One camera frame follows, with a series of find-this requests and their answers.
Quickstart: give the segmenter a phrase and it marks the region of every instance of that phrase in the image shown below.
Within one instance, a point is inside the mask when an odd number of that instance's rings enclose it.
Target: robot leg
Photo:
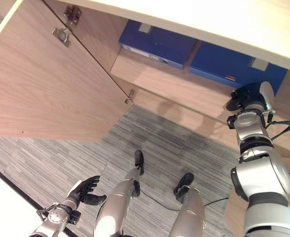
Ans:
[[[199,191],[188,186],[183,186],[181,190],[186,194],[169,237],[202,237],[205,228],[205,210]]]
[[[143,174],[144,158],[141,151],[135,152],[135,166],[116,185],[107,200],[100,208],[94,227],[94,237],[121,237],[123,235],[124,221],[128,211],[131,197],[140,194],[139,176]]]

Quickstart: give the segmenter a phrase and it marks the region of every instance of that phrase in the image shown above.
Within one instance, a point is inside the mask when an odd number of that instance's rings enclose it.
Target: wooden cabinet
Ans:
[[[98,141],[127,96],[76,37],[65,47],[51,33],[64,25],[43,1],[13,10],[0,32],[0,135]]]

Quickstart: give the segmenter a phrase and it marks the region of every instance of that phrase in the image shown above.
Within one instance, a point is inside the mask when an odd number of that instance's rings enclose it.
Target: striped carpet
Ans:
[[[238,153],[140,107],[132,107],[98,143],[0,137],[0,171],[42,206],[61,202],[78,179],[101,174],[96,194],[108,194],[133,168],[141,149],[145,173],[140,187],[171,209],[172,190],[186,172],[204,203],[228,197],[230,169]],[[205,237],[231,237],[222,220],[227,200],[206,207]],[[98,206],[80,205],[81,220],[68,226],[79,237],[92,236]],[[131,201],[124,232],[134,237],[166,237],[177,217],[141,194]]]

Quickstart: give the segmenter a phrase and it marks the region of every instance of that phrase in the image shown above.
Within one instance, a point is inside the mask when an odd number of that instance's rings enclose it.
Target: cabinet countertop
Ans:
[[[290,0],[62,0],[208,41],[290,69]]]

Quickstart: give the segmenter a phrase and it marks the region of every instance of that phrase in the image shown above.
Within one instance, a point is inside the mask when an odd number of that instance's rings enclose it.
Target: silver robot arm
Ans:
[[[106,196],[90,194],[99,182],[100,176],[78,182],[62,203],[54,203],[47,209],[37,211],[43,223],[29,237],[57,237],[67,224],[76,225],[81,213],[77,211],[80,202],[100,205]]]
[[[264,119],[268,115],[271,122],[272,107],[273,90],[268,82],[234,91],[226,106],[231,111],[240,110],[227,123],[236,129],[241,151],[231,177],[236,193],[249,202],[246,237],[290,237],[290,175],[273,147]]]

